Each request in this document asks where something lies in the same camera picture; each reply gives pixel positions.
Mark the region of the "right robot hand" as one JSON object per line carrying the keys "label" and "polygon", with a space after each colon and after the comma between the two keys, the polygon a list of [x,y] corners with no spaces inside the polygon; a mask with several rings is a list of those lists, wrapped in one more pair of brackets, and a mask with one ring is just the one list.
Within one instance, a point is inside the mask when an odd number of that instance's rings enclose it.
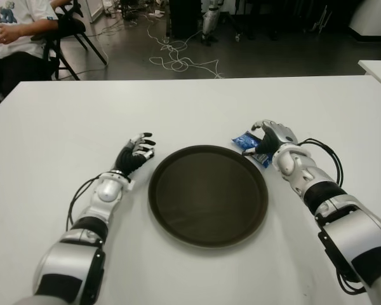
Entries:
{"label": "right robot hand", "polygon": [[264,131],[264,137],[259,146],[246,149],[243,156],[253,156],[255,154],[274,154],[283,144],[297,145],[298,140],[292,130],[280,123],[271,120],[261,120],[253,124],[251,130]]}

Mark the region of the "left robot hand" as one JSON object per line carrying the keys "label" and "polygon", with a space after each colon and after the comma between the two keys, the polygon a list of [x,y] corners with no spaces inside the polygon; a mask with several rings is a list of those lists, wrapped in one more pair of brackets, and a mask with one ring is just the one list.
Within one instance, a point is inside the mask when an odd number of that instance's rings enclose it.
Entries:
{"label": "left robot hand", "polygon": [[145,132],[129,139],[121,149],[114,162],[113,170],[120,171],[125,177],[138,170],[148,160],[155,156],[154,146],[151,140],[152,133]]}

